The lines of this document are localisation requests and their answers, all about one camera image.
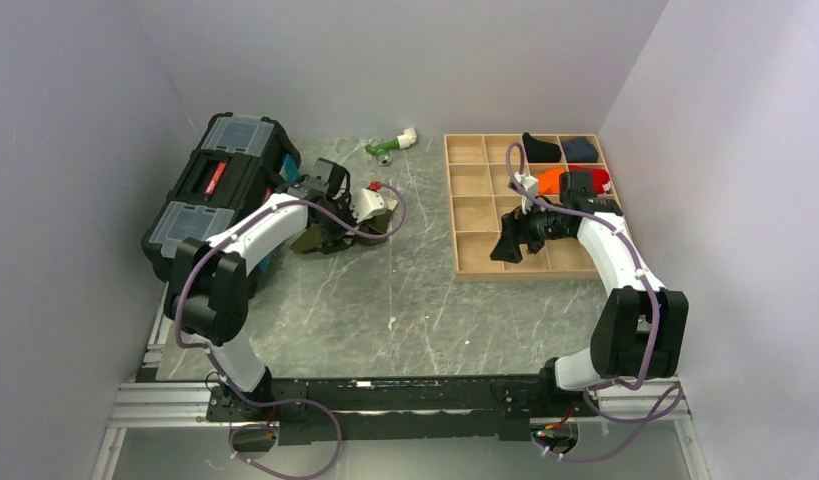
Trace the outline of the olive green underwear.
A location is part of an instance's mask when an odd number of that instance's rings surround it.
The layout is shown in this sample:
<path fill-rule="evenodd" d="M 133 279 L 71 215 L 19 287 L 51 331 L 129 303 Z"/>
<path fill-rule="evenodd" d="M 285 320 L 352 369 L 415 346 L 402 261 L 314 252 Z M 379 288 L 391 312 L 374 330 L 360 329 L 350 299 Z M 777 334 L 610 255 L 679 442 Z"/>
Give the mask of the olive green underwear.
<path fill-rule="evenodd" d="M 394 204 L 391 201 L 391 206 L 384 213 L 367 218 L 355 227 L 370 235 L 384 235 L 395 213 Z M 290 244 L 290 249 L 297 254 L 329 255 L 356 245 L 372 247 L 384 242 L 384 239 L 369 239 L 349 232 L 323 212 L 309 207 L 307 228 Z"/>

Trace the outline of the wooden compartment tray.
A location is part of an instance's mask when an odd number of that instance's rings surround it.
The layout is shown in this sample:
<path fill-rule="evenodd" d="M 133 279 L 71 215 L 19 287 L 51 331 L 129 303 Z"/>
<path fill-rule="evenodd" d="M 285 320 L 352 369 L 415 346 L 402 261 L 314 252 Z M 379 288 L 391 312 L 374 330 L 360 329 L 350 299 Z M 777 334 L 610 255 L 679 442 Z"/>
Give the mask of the wooden compartment tray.
<path fill-rule="evenodd" d="M 459 281 L 597 280 L 630 257 L 594 135 L 444 138 Z"/>

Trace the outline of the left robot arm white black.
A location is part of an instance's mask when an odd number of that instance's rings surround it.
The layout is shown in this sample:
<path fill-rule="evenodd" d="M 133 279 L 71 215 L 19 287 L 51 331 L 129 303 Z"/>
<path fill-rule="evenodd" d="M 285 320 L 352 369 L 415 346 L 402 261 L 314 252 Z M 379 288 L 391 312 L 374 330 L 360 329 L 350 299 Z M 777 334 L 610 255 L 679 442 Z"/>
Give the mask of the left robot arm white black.
<path fill-rule="evenodd" d="M 225 230 L 185 237 L 175 249 L 164 300 L 175 342 L 206 355 L 246 419 L 264 417 L 277 401 L 270 368 L 244 332 L 264 259 L 294 237 L 312 235 L 315 250 L 333 251 L 358 238 L 378 242 L 392 234 L 371 227 L 389 221 L 397 204 L 382 195 L 383 184 L 350 190 L 349 183 L 343 166 L 320 159 L 314 172 L 265 188 Z"/>

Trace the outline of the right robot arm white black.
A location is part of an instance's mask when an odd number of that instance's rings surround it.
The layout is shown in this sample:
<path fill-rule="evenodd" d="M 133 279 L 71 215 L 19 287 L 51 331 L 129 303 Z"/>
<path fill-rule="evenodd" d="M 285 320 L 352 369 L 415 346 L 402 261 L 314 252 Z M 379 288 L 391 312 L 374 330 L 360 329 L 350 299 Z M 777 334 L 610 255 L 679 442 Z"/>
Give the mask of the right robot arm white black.
<path fill-rule="evenodd" d="M 510 176 L 522 203 L 501 218 L 493 261 L 517 264 L 550 241 L 574 239 L 590 256 L 607 300 L 584 350 L 555 360 L 555 377 L 536 388 L 542 411 L 559 415 L 575 391 L 619 380 L 631 389 L 675 374 L 688 314 L 684 293 L 670 290 L 647 267 L 633 244 L 625 217 L 614 200 L 592 189 L 590 173 L 567 172 L 558 204 L 537 194 L 536 178 Z"/>

